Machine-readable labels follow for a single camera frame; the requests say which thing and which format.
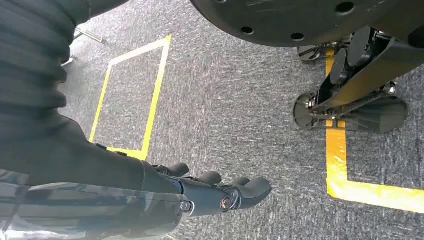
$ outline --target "gray carpet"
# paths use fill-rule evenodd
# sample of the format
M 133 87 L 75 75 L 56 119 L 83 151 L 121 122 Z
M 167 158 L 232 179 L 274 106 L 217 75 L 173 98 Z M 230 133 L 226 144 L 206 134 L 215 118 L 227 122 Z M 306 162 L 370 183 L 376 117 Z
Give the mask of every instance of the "gray carpet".
M 292 117 L 295 99 L 323 81 L 324 61 L 303 64 L 295 49 L 229 36 L 187 0 L 133 0 L 82 27 L 105 43 L 83 36 L 72 45 L 77 59 L 66 66 L 61 112 L 87 137 L 109 60 L 172 34 L 147 161 L 184 162 L 194 176 L 216 170 L 227 182 L 263 176 L 274 187 L 253 209 L 187 219 L 174 239 L 424 239 L 420 214 L 327 194 L 325 131 L 300 130 Z M 161 52 L 113 68 L 95 142 L 141 149 Z M 383 135 L 348 132 L 350 180 L 424 189 L 423 74 L 420 67 L 399 79 L 410 106 L 405 125 Z

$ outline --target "robotic hand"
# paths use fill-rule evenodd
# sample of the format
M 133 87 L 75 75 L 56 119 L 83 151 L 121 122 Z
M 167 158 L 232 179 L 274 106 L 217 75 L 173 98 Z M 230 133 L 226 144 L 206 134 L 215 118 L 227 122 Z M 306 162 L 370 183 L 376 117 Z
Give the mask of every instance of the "robotic hand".
M 188 202 L 181 207 L 191 217 L 251 208 L 264 200 L 272 190 L 263 177 L 252 181 L 240 177 L 230 184 L 222 184 L 221 175 L 216 171 L 206 172 L 199 178 L 182 177 L 189 172 L 184 163 L 169 168 L 161 165 L 153 167 L 187 197 Z

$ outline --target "bolt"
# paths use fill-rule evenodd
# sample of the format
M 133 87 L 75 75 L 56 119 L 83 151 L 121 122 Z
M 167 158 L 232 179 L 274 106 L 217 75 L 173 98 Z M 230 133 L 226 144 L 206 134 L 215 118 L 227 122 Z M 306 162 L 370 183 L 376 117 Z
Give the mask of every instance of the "bolt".
M 396 93 L 396 87 L 395 86 L 391 86 L 388 90 L 388 94 L 393 95 Z
M 221 210 L 223 212 L 228 212 L 228 210 L 230 210 L 231 208 L 231 199 L 229 199 L 228 197 L 224 197 L 221 200 Z
M 183 201 L 181 203 L 181 210 L 185 213 L 187 213 L 188 211 L 190 211 L 190 209 L 192 208 L 192 204 L 189 201 Z

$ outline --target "yellow floor marking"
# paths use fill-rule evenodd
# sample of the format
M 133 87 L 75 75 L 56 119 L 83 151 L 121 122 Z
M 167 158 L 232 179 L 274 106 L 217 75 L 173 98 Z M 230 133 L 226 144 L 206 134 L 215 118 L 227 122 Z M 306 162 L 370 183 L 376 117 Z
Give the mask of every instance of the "yellow floor marking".
M 162 82 L 163 82 L 164 74 L 165 74 L 165 67 L 167 65 L 168 54 L 169 54 L 169 51 L 170 51 L 171 39 L 172 39 L 172 36 L 169 35 L 162 40 L 150 43 L 146 46 L 140 47 L 136 50 L 130 51 L 128 53 L 125 53 L 124 55 L 118 56 L 118 57 L 110 60 L 109 65 L 107 67 L 107 72 L 106 72 L 106 77 L 104 79 L 103 88 L 101 90 L 100 100 L 99 100 L 98 105 L 97 105 L 97 111 L 96 111 L 96 114 L 95 114 L 95 117 L 94 117 L 94 123 L 93 123 L 93 126 L 91 128 L 91 134 L 90 134 L 90 138 L 89 138 L 90 142 L 93 142 L 94 136 L 96 134 L 97 125 L 99 123 L 99 116 L 100 116 L 100 113 L 102 111 L 103 101 L 105 99 L 106 89 L 108 88 L 108 83 L 109 83 L 109 78 L 111 76 L 112 67 L 117 65 L 117 64 L 120 64 L 120 63 L 122 63 L 126 60 L 132 59 L 132 58 L 137 57 L 139 55 L 145 54 L 149 51 L 163 47 L 162 56 L 161 56 L 161 59 L 160 59 L 159 70 L 157 72 L 157 78 L 156 78 L 156 83 L 155 83 L 155 86 L 154 86 L 153 98 L 151 100 L 150 111 L 149 111 L 149 115 L 148 115 L 148 119 L 147 119 L 147 125 L 146 125 L 146 130 L 145 130 L 145 133 L 144 133 L 144 139 L 143 139 L 141 150 L 130 150 L 130 149 L 121 149 L 121 148 L 113 148 L 113 147 L 107 148 L 109 151 L 123 152 L 123 153 L 126 153 L 130 157 L 137 158 L 137 159 L 140 159 L 140 160 L 143 160 L 143 161 L 146 160 L 148 153 L 149 153 L 149 145 L 150 145 L 150 140 L 151 140 L 151 137 L 152 137 L 153 125 L 155 123 L 156 109 L 158 107 L 159 96 L 160 96 L 160 93 L 161 93 Z
M 327 58 L 327 75 L 331 71 L 333 62 L 334 58 Z M 327 126 L 331 125 L 332 121 L 328 121 Z M 345 128 L 346 124 L 340 122 L 339 127 Z M 327 129 L 326 141 L 327 191 L 330 196 L 351 202 L 424 214 L 424 190 L 348 180 L 346 130 Z

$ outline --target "metal rod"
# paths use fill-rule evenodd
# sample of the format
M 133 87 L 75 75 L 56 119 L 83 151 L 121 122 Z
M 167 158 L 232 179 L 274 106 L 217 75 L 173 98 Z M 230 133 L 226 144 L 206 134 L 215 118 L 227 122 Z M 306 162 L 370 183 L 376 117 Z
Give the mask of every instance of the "metal rod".
M 82 30 L 82 29 L 81 29 L 81 28 L 79 28 L 79 27 L 77 27 L 77 28 L 75 29 L 75 31 L 77 31 L 77 32 L 79 32 L 79 33 L 81 33 L 81 34 L 83 34 L 83 35 L 85 35 L 85 36 L 87 36 L 87 37 L 89 37 L 89 38 L 93 39 L 94 41 L 99 42 L 99 43 L 102 43 L 102 42 L 103 42 L 103 37 L 97 36 L 96 34 L 94 34 L 94 33 L 90 32 L 90 31 Z

